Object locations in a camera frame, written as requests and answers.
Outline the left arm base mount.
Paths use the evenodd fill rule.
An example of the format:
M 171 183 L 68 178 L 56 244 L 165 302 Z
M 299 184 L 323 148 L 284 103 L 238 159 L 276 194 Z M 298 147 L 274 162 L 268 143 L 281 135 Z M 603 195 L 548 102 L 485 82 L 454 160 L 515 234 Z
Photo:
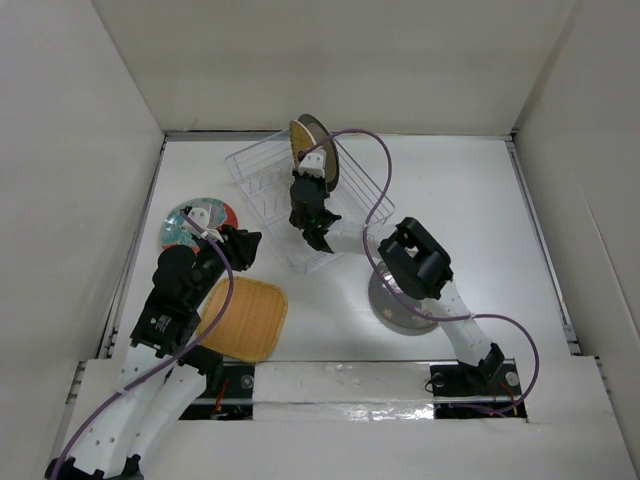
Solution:
M 183 420 L 243 421 L 253 418 L 255 366 L 225 362 L 220 379 L 194 400 Z

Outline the dark rimmed cream plate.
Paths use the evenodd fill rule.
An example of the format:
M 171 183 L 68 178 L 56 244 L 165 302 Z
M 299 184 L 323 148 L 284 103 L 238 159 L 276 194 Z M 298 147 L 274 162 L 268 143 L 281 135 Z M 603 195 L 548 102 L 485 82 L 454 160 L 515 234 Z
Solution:
M 314 143 L 318 143 L 320 140 L 324 140 L 330 135 L 330 131 L 313 115 L 302 114 L 298 117 L 298 121 L 311 133 L 314 138 Z M 335 190 L 339 181 L 339 155 L 336 144 L 333 140 L 325 141 L 320 146 L 320 149 L 322 149 L 326 154 L 325 179 L 327 191 L 331 193 Z

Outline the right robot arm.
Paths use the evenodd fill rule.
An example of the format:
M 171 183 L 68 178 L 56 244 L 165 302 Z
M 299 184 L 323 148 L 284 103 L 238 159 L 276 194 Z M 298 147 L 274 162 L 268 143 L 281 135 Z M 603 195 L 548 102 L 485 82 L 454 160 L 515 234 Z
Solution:
M 325 180 L 308 173 L 293 173 L 290 187 L 290 224 L 301 231 L 314 250 L 353 253 L 368 258 L 374 273 L 389 291 L 397 286 L 402 295 L 441 325 L 456 355 L 451 374 L 441 376 L 459 386 L 458 397 L 485 396 L 496 388 L 504 364 L 500 347 L 479 327 L 453 281 L 451 257 L 412 217 L 396 225 L 365 226 L 348 222 L 325 207 Z

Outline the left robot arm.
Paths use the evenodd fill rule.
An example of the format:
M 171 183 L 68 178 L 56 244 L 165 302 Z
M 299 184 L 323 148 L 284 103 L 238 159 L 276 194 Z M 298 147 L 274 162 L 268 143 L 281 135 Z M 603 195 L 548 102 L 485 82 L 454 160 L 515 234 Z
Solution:
M 219 236 L 196 235 L 199 251 L 178 245 L 160 254 L 113 394 L 50 462 L 46 478 L 143 478 L 184 411 L 222 387 L 222 355 L 194 335 L 198 309 L 222 275 L 251 267 L 262 235 L 229 225 Z

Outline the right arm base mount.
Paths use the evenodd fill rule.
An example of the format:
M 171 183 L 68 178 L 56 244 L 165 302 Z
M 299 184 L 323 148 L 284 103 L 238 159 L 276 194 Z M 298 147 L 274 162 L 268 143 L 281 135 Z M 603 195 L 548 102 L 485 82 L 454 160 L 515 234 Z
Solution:
M 436 419 L 527 417 L 524 404 L 514 406 L 522 395 L 515 363 L 506 361 L 495 343 L 488 363 L 478 367 L 459 361 L 431 364 L 424 390 L 433 395 Z

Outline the yellow fan-shaped bamboo plate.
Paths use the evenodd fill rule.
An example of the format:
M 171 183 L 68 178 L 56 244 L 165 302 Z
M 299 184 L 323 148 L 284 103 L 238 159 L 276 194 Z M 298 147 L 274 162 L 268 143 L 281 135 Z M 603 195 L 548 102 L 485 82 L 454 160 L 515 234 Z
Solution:
M 304 153 L 316 144 L 316 140 L 309 129 L 299 120 L 291 120 L 288 125 L 288 131 L 294 168 L 297 169 L 301 159 L 304 157 Z

